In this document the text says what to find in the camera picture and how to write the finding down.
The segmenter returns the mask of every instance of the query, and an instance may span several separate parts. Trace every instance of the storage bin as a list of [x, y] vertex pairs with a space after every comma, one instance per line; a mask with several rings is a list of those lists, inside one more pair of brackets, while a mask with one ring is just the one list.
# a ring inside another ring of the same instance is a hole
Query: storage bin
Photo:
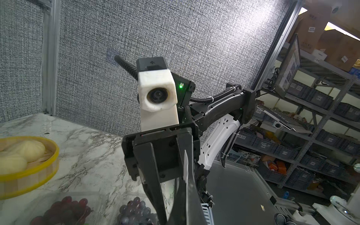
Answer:
[[264, 120], [265, 115], [266, 114], [264, 113], [264, 111], [262, 111], [262, 110], [258, 109], [257, 107], [255, 107], [255, 112], [254, 112], [254, 115], [253, 115], [253, 117], [255, 119], [262, 121], [262, 120]]
[[292, 179], [292, 178], [289, 178], [286, 181], [286, 185], [288, 187], [298, 189], [298, 190], [305, 190], [310, 185], [310, 183], [311, 183], [311, 181], [310, 182], [304, 182], [304, 181], [295, 180], [295, 179]]
[[301, 159], [300, 163], [303, 164], [304, 166], [308, 166], [316, 170], [321, 170], [325, 165], [325, 160], [305, 154], [304, 157]]
[[262, 151], [269, 152], [269, 153], [274, 153], [276, 147], [278, 146], [275, 143], [272, 143], [268, 140], [261, 139], [261, 138], [256, 138], [253, 145], [256, 146], [257, 149], [260, 149]]
[[306, 101], [313, 103], [321, 108], [328, 109], [333, 98], [315, 88], [311, 89], [309, 95], [305, 98]]
[[318, 141], [321, 141], [325, 144], [334, 146], [336, 148], [338, 148], [344, 140], [343, 138], [341, 138], [335, 134], [329, 133], [325, 130], [321, 130], [319, 132], [318, 136], [316, 137], [316, 139]]
[[325, 163], [322, 172], [333, 176], [339, 176], [345, 169], [340, 165], [339, 167], [333, 166], [329, 163]]
[[302, 182], [310, 183], [315, 178], [315, 173], [302, 167], [296, 167], [290, 178]]
[[348, 103], [339, 103], [339, 106], [335, 109], [334, 113], [356, 122], [360, 119], [360, 109]]
[[293, 80], [289, 86], [288, 93], [304, 99], [309, 94], [310, 89], [311, 87], [307, 86], [306, 84]]
[[290, 149], [282, 145], [279, 145], [274, 152], [275, 155], [284, 159], [295, 159], [297, 153], [299, 153], [298, 150]]
[[273, 181], [275, 183], [283, 181], [286, 177], [284, 174], [269, 170], [262, 162], [259, 163], [259, 168], [257, 170], [264, 179]]
[[239, 145], [253, 145], [254, 141], [256, 140], [256, 135], [248, 129], [241, 130], [237, 138], [235, 139], [235, 144]]

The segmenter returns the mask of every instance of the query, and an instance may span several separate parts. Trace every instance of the orange item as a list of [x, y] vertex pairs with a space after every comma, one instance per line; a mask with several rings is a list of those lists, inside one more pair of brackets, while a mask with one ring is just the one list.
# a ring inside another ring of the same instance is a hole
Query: orange item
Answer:
[[263, 155], [261, 157], [261, 161], [263, 162], [266, 162], [266, 161], [274, 161], [275, 160], [275, 157], [272, 157], [272, 156], [268, 156], [268, 155]]
[[286, 175], [286, 166], [285, 163], [283, 161], [277, 161], [276, 162], [277, 166], [278, 166], [278, 172], [281, 174], [285, 174]]
[[276, 166], [276, 164], [274, 162], [267, 162], [267, 167], [269, 168], [269, 170], [272, 170], [272, 171], [278, 170], [278, 167]]

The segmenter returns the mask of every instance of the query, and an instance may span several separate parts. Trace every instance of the red grape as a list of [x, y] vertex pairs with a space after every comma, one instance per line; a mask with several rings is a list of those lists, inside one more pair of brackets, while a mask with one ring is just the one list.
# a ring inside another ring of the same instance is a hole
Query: red grape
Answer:
[[65, 203], [65, 202], [70, 203], [71, 201], [72, 201], [71, 196], [66, 196], [65, 198], [63, 198], [63, 200], [61, 200], [61, 202], [63, 202], [63, 203]]
[[30, 225], [45, 225], [45, 219], [42, 216], [37, 216], [31, 220]]
[[82, 205], [82, 206], [86, 206], [87, 205], [87, 199], [86, 198], [83, 198], [79, 201], [79, 204]]
[[57, 202], [55, 202], [54, 204], [52, 204], [50, 208], [60, 207], [60, 206], [61, 206], [61, 204], [62, 204], [62, 202], [57, 201]]
[[90, 215], [90, 213], [91, 213], [91, 208], [89, 206], [87, 206], [85, 209], [84, 217], [87, 217], [88, 215]]

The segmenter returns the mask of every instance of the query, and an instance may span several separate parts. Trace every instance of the metal shelf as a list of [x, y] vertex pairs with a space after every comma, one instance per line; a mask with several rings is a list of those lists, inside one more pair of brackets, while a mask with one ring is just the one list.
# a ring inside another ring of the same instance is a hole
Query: metal shelf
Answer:
[[314, 172], [317, 172], [317, 173], [320, 173], [320, 174], [324, 174], [326, 176], [330, 176], [332, 178], [335, 178], [335, 179], [338, 179], [338, 180], [342, 180], [342, 181], [345, 181], [346, 183], [349, 183], [349, 184], [354, 184], [354, 185], [357, 185], [357, 182], [355, 181], [355, 179], [353, 177], [350, 177], [350, 179], [346, 179], [346, 178], [343, 178], [343, 177], [338, 177], [338, 176], [333, 176], [333, 175], [330, 175], [330, 174], [327, 174], [327, 173], [324, 173], [324, 172], [321, 172], [319, 170], [316, 170], [314, 168], [311, 168], [309, 166], [305, 166], [303, 164], [298, 164], [298, 166], [301, 166], [301, 167], [304, 167], [308, 170], [312, 170]]
[[325, 198], [325, 199], [329, 199], [327, 198], [323, 193], [321, 192], [317, 192], [315, 190], [300, 190], [300, 189], [297, 189], [297, 188], [293, 188], [293, 187], [290, 187], [290, 186], [287, 186], [286, 184], [284, 185], [284, 187], [287, 187], [287, 188], [291, 188], [291, 189], [294, 189], [294, 190], [298, 190], [300, 192], [304, 192], [304, 193], [307, 193], [307, 194], [312, 194], [312, 195], [315, 195], [315, 196], [318, 196], [318, 197], [321, 197], [321, 198]]
[[277, 155], [275, 155], [275, 154], [273, 154], [273, 153], [266, 152], [266, 151], [263, 151], [263, 150], [261, 150], [261, 149], [255, 148], [254, 146], [250, 146], [250, 145], [245, 145], [245, 144], [243, 144], [243, 143], [239, 143], [239, 142], [237, 142], [237, 139], [238, 139], [238, 138], [235, 139], [234, 144], [237, 144], [237, 145], [243, 146], [243, 147], [245, 147], [245, 148], [248, 148], [248, 149], [251, 149], [251, 150], [260, 152], [260, 153], [262, 153], [262, 154], [266, 154], [266, 155], [268, 155], [268, 156], [275, 157], [275, 158], [277, 158], [277, 159], [281, 159], [281, 160], [283, 160], [283, 161], [285, 161], [285, 162], [289, 162], [289, 163], [292, 163], [292, 164], [295, 163], [295, 161], [292, 160], [292, 159], [284, 159], [284, 158], [282, 158], [282, 157], [280, 157], [280, 156], [277, 156]]

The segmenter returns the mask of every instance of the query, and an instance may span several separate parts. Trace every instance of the yellow steamer rim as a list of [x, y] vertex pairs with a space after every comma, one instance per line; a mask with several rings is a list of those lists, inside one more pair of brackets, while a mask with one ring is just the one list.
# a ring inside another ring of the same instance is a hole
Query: yellow steamer rim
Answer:
[[36, 140], [45, 145], [47, 153], [53, 155], [37, 166], [25, 169], [25, 171], [0, 175], [0, 200], [13, 198], [40, 187], [48, 182], [59, 169], [59, 147], [50, 139], [36, 136], [15, 136], [0, 139], [0, 151], [8, 146], [24, 140]]

